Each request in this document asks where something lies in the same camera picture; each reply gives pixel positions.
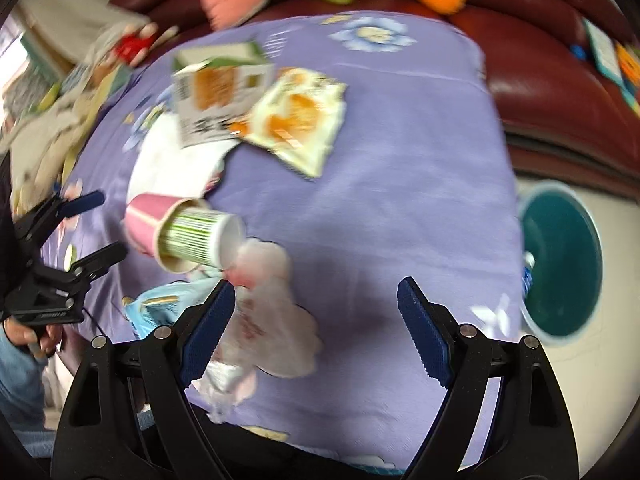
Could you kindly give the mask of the person's left hand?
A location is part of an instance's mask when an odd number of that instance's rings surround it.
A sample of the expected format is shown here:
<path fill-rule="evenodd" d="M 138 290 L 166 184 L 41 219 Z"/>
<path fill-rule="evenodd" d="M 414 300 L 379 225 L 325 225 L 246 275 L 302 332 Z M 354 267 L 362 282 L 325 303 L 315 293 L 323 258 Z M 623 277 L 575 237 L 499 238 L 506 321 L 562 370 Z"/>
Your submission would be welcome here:
<path fill-rule="evenodd" d="M 47 325 L 41 335 L 17 322 L 15 318 L 6 318 L 2 326 L 11 344 L 15 347 L 26 347 L 37 358 L 52 356 L 62 340 L 61 325 Z"/>

